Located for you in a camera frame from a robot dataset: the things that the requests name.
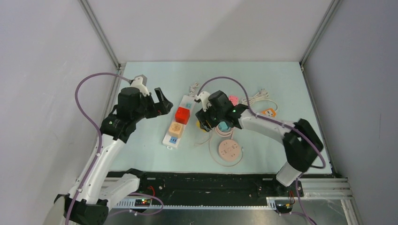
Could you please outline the red cube socket adapter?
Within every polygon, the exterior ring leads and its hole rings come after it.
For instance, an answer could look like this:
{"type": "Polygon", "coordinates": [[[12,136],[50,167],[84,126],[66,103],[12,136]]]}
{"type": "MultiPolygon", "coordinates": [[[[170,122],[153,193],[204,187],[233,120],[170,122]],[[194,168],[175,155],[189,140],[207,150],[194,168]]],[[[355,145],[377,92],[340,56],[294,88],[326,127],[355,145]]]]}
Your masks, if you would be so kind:
{"type": "Polygon", "coordinates": [[[178,107],[177,111],[175,113],[175,121],[177,123],[181,123],[183,125],[186,125],[189,121],[190,118],[190,110],[184,107],[178,107]]]}

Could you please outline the beige cube plug adapter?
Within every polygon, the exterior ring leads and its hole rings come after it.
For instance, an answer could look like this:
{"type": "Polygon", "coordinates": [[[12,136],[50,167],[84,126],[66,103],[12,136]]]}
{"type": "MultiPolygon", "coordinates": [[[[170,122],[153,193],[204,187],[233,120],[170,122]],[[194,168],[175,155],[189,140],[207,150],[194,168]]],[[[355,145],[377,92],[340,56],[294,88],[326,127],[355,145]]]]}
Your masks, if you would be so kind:
{"type": "Polygon", "coordinates": [[[184,124],[178,123],[176,121],[171,122],[168,129],[168,134],[171,137],[181,138],[184,132],[184,124]]]}

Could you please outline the yellow cube socket adapter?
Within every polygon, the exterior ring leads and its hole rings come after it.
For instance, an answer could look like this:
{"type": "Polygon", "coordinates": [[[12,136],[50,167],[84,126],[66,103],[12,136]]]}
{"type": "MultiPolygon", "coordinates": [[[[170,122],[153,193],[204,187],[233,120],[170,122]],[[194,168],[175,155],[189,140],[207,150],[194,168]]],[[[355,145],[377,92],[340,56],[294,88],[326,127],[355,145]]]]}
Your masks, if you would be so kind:
{"type": "Polygon", "coordinates": [[[201,123],[200,123],[199,121],[196,121],[196,126],[197,126],[202,132],[207,133],[207,131],[206,131],[204,128],[202,128],[201,123]]]}

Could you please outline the white multicolour power strip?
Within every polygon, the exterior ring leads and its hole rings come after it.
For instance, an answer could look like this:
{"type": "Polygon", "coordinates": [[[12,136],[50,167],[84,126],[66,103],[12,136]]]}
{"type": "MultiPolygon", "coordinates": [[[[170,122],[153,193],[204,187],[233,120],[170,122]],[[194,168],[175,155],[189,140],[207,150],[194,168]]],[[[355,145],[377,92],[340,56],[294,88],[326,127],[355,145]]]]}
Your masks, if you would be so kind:
{"type": "Polygon", "coordinates": [[[171,124],[162,140],[162,144],[165,145],[168,150],[177,149],[182,140],[185,128],[191,118],[193,108],[196,104],[195,96],[197,95],[198,87],[199,83],[196,82],[192,84],[190,86],[189,93],[187,95],[183,95],[180,104],[177,106],[171,124]]]}

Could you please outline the orange power strip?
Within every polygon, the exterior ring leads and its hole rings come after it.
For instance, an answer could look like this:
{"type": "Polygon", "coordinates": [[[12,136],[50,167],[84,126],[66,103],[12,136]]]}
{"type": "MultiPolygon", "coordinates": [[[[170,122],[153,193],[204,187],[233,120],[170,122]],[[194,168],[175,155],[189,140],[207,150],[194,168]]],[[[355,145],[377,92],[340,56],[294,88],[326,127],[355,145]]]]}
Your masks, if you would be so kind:
{"type": "Polygon", "coordinates": [[[276,110],[273,108],[268,108],[266,110],[263,110],[261,113],[266,116],[273,117],[273,118],[275,118],[277,115],[276,110]]]}

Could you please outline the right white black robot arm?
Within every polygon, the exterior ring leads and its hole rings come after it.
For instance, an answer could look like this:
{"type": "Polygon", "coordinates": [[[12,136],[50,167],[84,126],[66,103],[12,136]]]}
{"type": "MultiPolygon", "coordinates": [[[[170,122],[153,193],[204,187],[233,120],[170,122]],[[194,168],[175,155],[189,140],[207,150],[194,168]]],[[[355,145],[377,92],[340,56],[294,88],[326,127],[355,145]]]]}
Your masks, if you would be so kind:
{"type": "Polygon", "coordinates": [[[230,128],[254,131],[283,145],[287,161],[272,184],[277,195],[290,192],[291,184],[307,172],[317,158],[321,158],[323,143],[305,119],[292,122],[256,114],[247,105],[233,105],[220,90],[213,94],[204,91],[194,100],[202,104],[195,114],[201,129],[209,132],[224,122],[230,128]]]}

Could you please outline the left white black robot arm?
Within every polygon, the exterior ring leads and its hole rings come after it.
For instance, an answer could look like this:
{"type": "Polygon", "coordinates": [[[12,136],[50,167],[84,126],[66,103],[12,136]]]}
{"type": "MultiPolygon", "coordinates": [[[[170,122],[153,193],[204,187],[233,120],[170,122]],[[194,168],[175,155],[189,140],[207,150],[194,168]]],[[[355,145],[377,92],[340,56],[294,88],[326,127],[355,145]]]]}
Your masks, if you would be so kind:
{"type": "Polygon", "coordinates": [[[109,169],[125,146],[137,124],[143,119],[156,118],[170,113],[173,103],[161,88],[155,88],[158,102],[143,85],[123,88],[111,113],[96,125],[98,140],[93,152],[75,185],[65,195],[58,195],[55,202],[62,202],[63,213],[58,225],[102,225],[110,210],[130,193],[143,195],[148,182],[140,174],[123,175],[106,189],[102,185],[109,169]]]}

